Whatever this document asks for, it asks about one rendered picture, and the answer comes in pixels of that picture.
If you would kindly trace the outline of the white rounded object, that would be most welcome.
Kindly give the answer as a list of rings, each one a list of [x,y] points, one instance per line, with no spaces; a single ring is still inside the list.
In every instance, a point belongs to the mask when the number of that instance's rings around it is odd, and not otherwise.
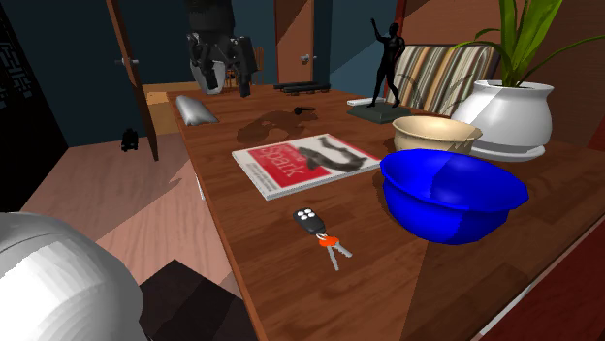
[[[226,66],[222,61],[213,62],[212,72],[209,74],[210,82],[207,82],[208,78],[203,74],[200,67],[196,67],[193,63],[190,63],[190,69],[203,92],[208,95],[216,95],[222,92],[226,78]]]

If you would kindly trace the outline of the striped sofa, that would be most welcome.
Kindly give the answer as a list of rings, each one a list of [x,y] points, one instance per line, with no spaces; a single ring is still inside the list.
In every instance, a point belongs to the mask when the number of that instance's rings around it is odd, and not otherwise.
[[[409,45],[395,68],[400,104],[451,116],[475,81],[494,76],[499,60],[491,46]]]

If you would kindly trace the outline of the open brown door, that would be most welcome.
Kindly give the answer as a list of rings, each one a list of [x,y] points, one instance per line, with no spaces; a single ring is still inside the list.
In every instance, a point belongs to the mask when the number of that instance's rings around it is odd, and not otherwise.
[[[125,67],[128,78],[132,85],[134,97],[137,102],[140,117],[143,123],[144,130],[146,132],[153,160],[158,161],[159,155],[157,136],[146,101],[146,96],[143,91],[143,85],[141,83],[140,75],[138,72],[138,66],[135,63],[135,59],[132,54],[130,41],[128,39],[125,23],[121,15],[119,3],[118,0],[105,0],[105,2],[109,11],[109,16],[111,18],[111,24],[115,33],[115,37],[117,38],[117,42],[121,52],[120,64]]]

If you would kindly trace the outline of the long black bar object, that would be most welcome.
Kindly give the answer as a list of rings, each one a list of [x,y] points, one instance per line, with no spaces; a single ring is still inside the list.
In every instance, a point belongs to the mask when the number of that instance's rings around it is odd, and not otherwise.
[[[299,95],[301,93],[313,94],[317,91],[329,92],[331,90],[331,85],[329,83],[321,83],[316,81],[302,81],[278,83],[275,84],[273,88],[286,94]]]

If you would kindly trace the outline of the white pot with green plant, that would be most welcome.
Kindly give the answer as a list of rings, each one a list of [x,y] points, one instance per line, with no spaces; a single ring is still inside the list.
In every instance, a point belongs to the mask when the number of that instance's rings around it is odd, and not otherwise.
[[[482,41],[488,28],[471,41],[454,48],[483,45],[500,55],[501,78],[476,80],[472,93],[451,118],[481,131],[470,154],[488,160],[524,162],[542,156],[550,141],[553,121],[547,102],[552,85],[528,80],[559,54],[580,45],[605,40],[605,34],[564,46],[536,65],[531,62],[542,46],[563,0],[525,0],[521,10],[516,0],[498,0],[500,42]]]

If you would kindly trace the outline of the small black floor object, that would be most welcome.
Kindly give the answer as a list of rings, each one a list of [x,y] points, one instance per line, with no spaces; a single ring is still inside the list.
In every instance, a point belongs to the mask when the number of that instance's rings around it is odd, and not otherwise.
[[[139,147],[139,135],[138,132],[132,128],[127,128],[122,135],[120,148],[122,151],[127,152],[128,150],[137,150]]]

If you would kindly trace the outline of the dark robot stand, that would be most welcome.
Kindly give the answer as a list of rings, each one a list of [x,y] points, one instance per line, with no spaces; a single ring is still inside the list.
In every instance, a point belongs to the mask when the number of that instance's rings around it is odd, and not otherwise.
[[[173,260],[140,284],[149,341],[259,341],[241,298]]]

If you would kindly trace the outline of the beige bowl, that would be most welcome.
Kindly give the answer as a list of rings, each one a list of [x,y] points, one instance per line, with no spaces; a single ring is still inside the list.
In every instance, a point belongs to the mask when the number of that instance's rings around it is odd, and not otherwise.
[[[473,142],[483,135],[479,128],[444,117],[406,116],[392,125],[396,151],[422,148],[468,155]]]

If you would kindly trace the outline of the brown wooden table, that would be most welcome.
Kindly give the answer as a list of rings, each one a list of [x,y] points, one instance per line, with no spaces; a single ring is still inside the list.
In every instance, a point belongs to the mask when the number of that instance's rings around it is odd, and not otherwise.
[[[181,135],[261,341],[468,341],[605,215],[605,152],[557,140],[507,165],[528,201],[461,246],[401,227],[379,170],[266,201],[234,151],[328,133],[383,158],[393,128],[349,115],[337,90],[292,97],[264,85],[247,98],[192,97],[218,123],[181,125]],[[304,207],[353,254],[335,251],[339,271],[294,220]]]

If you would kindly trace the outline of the closed brown door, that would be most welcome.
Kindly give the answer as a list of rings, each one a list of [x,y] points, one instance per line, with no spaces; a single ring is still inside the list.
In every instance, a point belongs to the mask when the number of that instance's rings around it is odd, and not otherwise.
[[[274,0],[277,82],[313,80],[314,0]]]

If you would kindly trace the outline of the black human figure statue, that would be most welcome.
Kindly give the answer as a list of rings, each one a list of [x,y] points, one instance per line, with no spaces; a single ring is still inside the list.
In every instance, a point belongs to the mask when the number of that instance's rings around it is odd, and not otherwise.
[[[370,22],[373,27],[375,39],[383,45],[383,54],[376,72],[376,81],[372,98],[365,107],[361,105],[353,106],[347,113],[373,123],[391,123],[400,117],[411,116],[411,111],[400,105],[399,91],[394,84],[396,64],[405,51],[405,40],[398,35],[399,25],[396,22],[390,24],[388,37],[382,36],[379,33],[373,17],[370,19]],[[385,104],[380,104],[378,108],[375,108],[384,80],[387,80],[388,88],[393,93],[395,101],[391,108],[387,108]]]

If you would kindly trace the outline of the blue bowl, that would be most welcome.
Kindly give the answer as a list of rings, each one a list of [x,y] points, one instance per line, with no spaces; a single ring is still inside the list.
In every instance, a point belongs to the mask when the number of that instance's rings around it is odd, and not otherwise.
[[[380,162],[391,215],[427,241],[461,245],[503,225],[528,201],[525,184],[507,170],[459,153],[409,149]]]

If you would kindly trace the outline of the black key fob with keys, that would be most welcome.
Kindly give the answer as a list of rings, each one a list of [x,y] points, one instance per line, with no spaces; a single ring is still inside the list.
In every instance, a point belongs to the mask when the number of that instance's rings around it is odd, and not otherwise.
[[[340,240],[336,236],[327,234],[324,221],[310,207],[296,210],[293,213],[293,218],[304,230],[314,235],[318,239],[319,245],[327,250],[335,271],[339,271],[335,251],[346,258],[353,256],[350,251],[341,245]]]

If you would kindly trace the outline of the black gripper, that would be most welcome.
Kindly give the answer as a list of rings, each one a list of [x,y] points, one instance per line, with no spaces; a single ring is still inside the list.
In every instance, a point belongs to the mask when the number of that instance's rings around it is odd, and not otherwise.
[[[234,36],[232,0],[184,0],[184,3],[190,26],[187,40],[192,65],[207,73],[212,68],[211,60],[226,61],[232,50],[239,94],[242,98],[249,96],[257,62],[251,39]]]

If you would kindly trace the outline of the grey pillow-shaped bag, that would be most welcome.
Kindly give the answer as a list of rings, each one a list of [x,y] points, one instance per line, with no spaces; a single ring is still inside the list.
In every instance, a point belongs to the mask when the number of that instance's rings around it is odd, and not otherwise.
[[[218,119],[199,100],[179,95],[175,99],[175,104],[186,126],[218,123]]]

